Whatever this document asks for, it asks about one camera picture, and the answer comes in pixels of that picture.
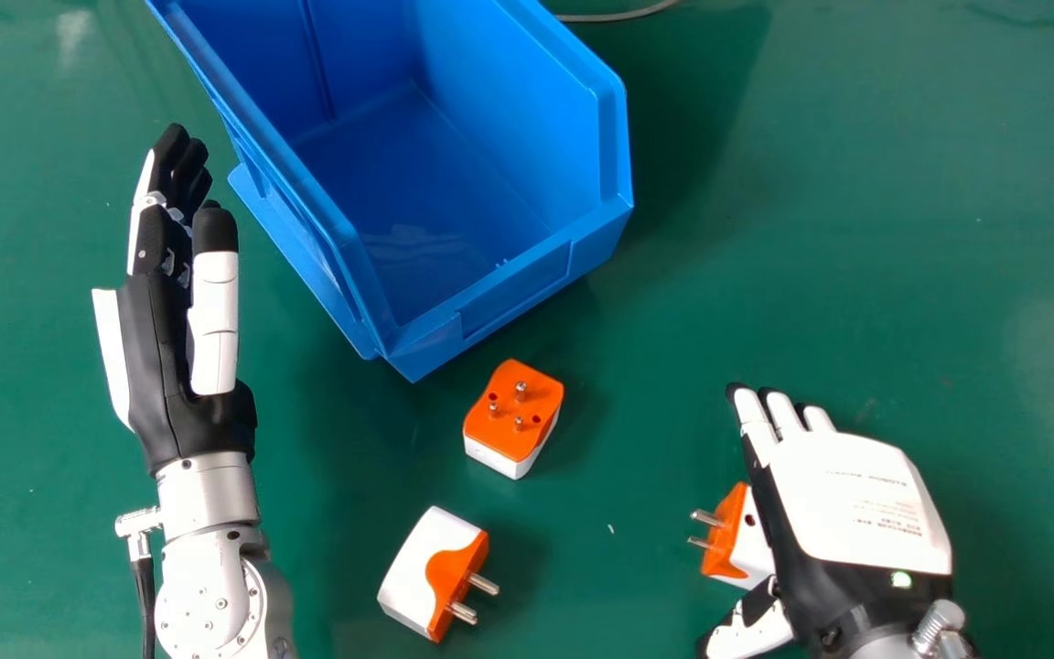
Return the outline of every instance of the plug prong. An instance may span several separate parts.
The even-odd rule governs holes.
[[[460,619],[460,621],[466,622],[468,625],[477,624],[477,613],[460,601],[451,601],[450,613],[454,614],[454,617]]]
[[[714,517],[710,512],[706,512],[702,509],[690,512],[690,520],[694,520],[695,522],[702,522],[703,524],[709,524],[710,526],[718,526],[719,529],[723,526],[723,523],[718,520],[718,517]]]
[[[480,573],[470,573],[469,576],[466,577],[466,580],[469,581],[470,585],[481,589],[481,592],[486,593],[486,595],[489,595],[490,597],[499,595],[499,584],[494,583],[494,581],[490,579],[486,579],[486,577],[480,575]]]

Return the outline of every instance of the orange and white plug adapter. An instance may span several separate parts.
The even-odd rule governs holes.
[[[380,608],[432,642],[442,642],[454,618],[476,625],[477,614],[462,600],[470,586],[499,595],[499,586],[477,573],[488,550],[485,530],[432,506],[382,581]]]
[[[523,479],[544,449],[564,404],[564,384],[509,358],[466,413],[466,454],[509,479]]]
[[[695,510],[690,520],[710,526],[706,539],[690,536],[687,541],[706,550],[700,567],[703,576],[750,589],[774,575],[774,555],[747,484],[735,485],[715,512]]]

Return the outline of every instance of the robotic hand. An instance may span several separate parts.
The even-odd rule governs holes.
[[[198,139],[172,124],[149,152],[129,229],[129,276],[93,304],[113,408],[137,434],[159,505],[121,515],[142,609],[173,659],[295,659],[292,594],[271,563],[251,474],[258,426],[238,363],[238,228]],[[154,594],[149,535],[163,529]]]
[[[911,461],[840,433],[819,407],[731,385],[750,484],[714,513],[702,573],[747,589],[698,641],[699,659],[788,642],[822,659],[967,659],[950,539]]]

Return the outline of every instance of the blue plastic bin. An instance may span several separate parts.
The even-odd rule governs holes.
[[[536,0],[149,3],[360,356],[422,379],[610,257],[624,86]]]

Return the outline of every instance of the green table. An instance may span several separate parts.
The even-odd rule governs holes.
[[[589,4],[621,5],[553,7]],[[903,447],[987,655],[1054,656],[1054,0],[689,0],[578,34],[630,94],[620,251],[421,384],[359,360],[214,189],[243,218],[241,375],[304,655],[689,656],[738,596],[684,539],[744,477],[723,400],[744,380]],[[171,120],[234,166],[142,3],[0,0],[0,659],[137,656],[112,524],[154,484],[87,291],[120,283]],[[509,356],[568,385],[519,483],[460,437]],[[489,529],[503,585],[442,647],[373,599],[430,504]]]

